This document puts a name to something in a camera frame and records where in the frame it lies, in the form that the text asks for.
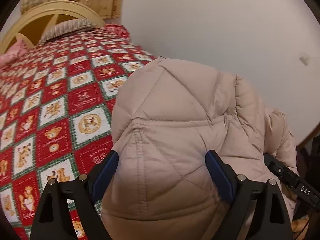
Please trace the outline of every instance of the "down jacket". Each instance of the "down jacket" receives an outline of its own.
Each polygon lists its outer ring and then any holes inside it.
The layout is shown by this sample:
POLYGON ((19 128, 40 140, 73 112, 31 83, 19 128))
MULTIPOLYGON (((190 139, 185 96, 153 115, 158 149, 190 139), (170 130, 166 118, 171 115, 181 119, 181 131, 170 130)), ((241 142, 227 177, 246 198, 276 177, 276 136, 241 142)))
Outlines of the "down jacket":
MULTIPOLYGON (((294 199, 262 153, 297 172, 294 139, 284 115, 266 108, 238 76, 160 57, 119 89, 112 138, 119 166, 102 219, 113 240, 211 239, 228 210, 205 166, 211 149, 237 174, 275 179, 292 219, 294 199)), ((251 220, 252 214, 239 239, 251 220)))

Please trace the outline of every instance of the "white wall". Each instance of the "white wall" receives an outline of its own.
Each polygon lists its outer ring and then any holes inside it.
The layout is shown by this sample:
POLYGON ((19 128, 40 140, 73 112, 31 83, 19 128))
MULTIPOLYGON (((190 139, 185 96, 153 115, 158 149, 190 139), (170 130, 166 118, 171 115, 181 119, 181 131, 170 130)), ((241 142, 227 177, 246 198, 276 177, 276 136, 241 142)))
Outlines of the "white wall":
POLYGON ((4 36, 7 34, 8 30, 20 19, 21 11, 20 11, 20 2, 17 6, 13 9, 12 13, 10 14, 9 18, 5 22, 3 28, 0 31, 0 42, 3 40, 4 36))
POLYGON ((157 56, 248 79, 297 143, 320 121, 320 26, 303 0, 124 0, 122 22, 157 56))

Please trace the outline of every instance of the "quilt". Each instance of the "quilt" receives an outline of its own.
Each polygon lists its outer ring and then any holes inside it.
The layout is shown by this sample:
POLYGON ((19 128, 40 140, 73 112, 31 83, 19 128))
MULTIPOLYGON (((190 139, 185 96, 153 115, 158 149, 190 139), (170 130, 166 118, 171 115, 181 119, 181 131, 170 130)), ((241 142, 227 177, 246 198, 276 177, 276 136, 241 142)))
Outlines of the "quilt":
MULTIPOLYGON (((154 59, 92 29, 36 46, 0 71, 0 201, 22 240, 47 181, 74 180, 107 155, 118 88, 154 59)), ((68 206, 78 238, 87 239, 74 202, 68 206)))

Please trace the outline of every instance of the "silver screw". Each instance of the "silver screw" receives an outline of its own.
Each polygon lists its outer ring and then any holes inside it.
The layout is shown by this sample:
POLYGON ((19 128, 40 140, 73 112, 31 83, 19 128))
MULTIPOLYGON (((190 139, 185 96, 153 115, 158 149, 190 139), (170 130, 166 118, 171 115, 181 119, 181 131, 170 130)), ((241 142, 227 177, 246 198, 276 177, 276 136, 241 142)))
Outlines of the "silver screw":
POLYGON ((55 179, 49 179, 48 183, 49 185, 53 185, 55 184, 56 180, 55 179))
POLYGON ((269 183, 274 186, 275 184, 277 184, 277 182, 274 179, 269 179, 269 183))
POLYGON ((240 181, 244 181, 247 177, 244 176, 243 174, 238 174, 237 178, 238 178, 240 181))
POLYGON ((79 176, 79 180, 86 180, 87 179, 87 175, 86 174, 81 174, 80 176, 79 176))

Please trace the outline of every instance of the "headboard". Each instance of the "headboard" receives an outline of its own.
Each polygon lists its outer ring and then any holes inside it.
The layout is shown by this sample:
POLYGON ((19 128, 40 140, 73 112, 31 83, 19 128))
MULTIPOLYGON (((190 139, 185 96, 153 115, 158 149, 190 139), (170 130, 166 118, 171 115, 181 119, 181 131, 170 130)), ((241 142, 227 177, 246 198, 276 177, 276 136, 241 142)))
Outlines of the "headboard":
POLYGON ((97 27, 103 27, 104 21, 89 7, 74 1, 51 1, 38 5, 26 12, 7 32, 0 44, 3 54, 17 40, 24 40, 28 48, 34 47, 42 34, 54 25, 72 20, 87 18, 97 27))

